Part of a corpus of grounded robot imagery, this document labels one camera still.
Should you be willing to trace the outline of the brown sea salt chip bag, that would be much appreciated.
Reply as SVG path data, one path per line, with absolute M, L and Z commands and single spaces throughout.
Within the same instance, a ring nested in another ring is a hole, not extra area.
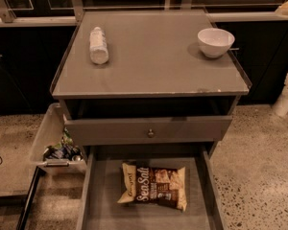
M 126 191 L 118 203 L 152 203 L 185 211 L 185 168 L 168 169 L 122 164 Z

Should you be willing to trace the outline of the grey drawer cabinet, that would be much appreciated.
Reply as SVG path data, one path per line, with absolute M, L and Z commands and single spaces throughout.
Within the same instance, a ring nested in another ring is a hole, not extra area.
M 86 13 L 53 89 L 66 120 L 231 116 L 249 84 L 230 54 L 200 51 L 209 25 L 203 11 Z M 101 65 L 89 53 L 95 27 L 108 45 Z

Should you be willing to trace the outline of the round metal drawer knob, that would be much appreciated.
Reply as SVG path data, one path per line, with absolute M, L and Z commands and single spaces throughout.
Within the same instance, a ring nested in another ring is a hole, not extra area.
M 152 129 L 149 129 L 147 132 L 147 136 L 149 138 L 154 138 L 155 137 L 155 132 Z

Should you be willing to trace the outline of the grey top drawer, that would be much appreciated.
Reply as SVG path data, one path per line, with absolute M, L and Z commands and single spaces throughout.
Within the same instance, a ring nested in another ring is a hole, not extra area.
M 231 116 L 66 120 L 79 146 L 216 142 L 223 139 Z M 154 138 L 147 132 L 152 129 Z

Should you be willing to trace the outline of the grey open middle drawer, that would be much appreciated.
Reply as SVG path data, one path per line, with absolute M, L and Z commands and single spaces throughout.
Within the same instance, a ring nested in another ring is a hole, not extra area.
M 77 230 L 228 230 L 205 147 L 94 147 Z

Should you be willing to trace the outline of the white ceramic bowl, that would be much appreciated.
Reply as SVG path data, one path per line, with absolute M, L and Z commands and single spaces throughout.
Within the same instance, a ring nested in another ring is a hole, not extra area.
M 225 54 L 234 41 L 234 35 L 222 29 L 206 28 L 198 32 L 199 48 L 209 58 L 218 58 Z

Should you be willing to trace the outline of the white plastic water bottle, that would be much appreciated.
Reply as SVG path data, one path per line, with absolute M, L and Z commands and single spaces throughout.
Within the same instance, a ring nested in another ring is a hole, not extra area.
M 95 64 L 104 64 L 108 61 L 108 45 L 104 31 L 95 27 L 89 35 L 90 58 Z

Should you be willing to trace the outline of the snack packets and cans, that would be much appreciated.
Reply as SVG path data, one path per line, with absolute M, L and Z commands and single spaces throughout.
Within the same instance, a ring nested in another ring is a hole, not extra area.
M 43 160 L 47 159 L 67 159 L 69 161 L 81 161 L 83 159 L 79 147 L 74 144 L 66 127 L 63 129 L 60 141 L 45 148 Z

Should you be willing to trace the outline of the black floor rail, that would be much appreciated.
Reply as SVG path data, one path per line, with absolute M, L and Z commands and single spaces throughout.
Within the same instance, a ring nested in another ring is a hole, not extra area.
M 33 203 L 33 200 L 34 200 L 34 197 L 36 194 L 38 182 L 39 182 L 39 179 L 42 175 L 43 175 L 42 169 L 39 167 L 36 167 L 34 174 L 33 174 L 33 178 L 32 178 L 30 187 L 29 187 L 29 191 L 28 191 L 27 196 L 26 196 L 25 204 L 22 208 L 20 217 L 18 219 L 16 230 L 25 230 L 27 219 L 28 219 L 28 216 L 30 214 L 32 203 Z

